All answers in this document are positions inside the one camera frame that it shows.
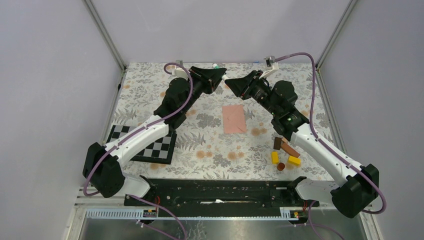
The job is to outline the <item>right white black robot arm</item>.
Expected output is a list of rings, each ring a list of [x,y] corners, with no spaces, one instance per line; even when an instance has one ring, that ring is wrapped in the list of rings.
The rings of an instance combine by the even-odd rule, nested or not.
[[[287,201],[293,206],[306,201],[332,204],[341,214],[353,218],[361,212],[372,214],[366,207],[381,198],[382,206],[374,214],[381,214],[387,201],[379,189],[379,171],[369,164],[364,166],[336,148],[319,134],[313,120],[297,110],[298,96],[290,81],[280,80],[273,87],[267,77],[279,70],[279,61],[289,55],[265,59],[268,70],[253,70],[241,78],[222,79],[233,94],[242,99],[254,99],[272,115],[274,130],[289,142],[299,146],[316,160],[333,178],[333,181],[314,181],[298,177],[287,191]]]

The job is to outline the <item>green white glue stick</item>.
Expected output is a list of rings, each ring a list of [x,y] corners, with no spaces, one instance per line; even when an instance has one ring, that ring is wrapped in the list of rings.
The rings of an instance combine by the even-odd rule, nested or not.
[[[212,64],[213,69],[216,71],[216,74],[222,81],[229,79],[227,76],[227,68],[218,65],[217,63]]]

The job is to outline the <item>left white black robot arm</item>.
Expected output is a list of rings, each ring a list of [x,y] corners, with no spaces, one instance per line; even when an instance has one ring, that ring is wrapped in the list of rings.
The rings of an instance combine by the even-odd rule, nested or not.
[[[101,194],[110,198],[125,194],[144,206],[152,204],[155,192],[141,176],[125,173],[123,168],[139,152],[156,140],[175,131],[187,118],[186,113],[201,95],[210,95],[225,78],[226,68],[216,64],[213,68],[190,69],[172,63],[173,75],[161,105],[141,125],[105,145],[93,143],[87,150],[83,167],[85,182],[83,194],[91,197]]]

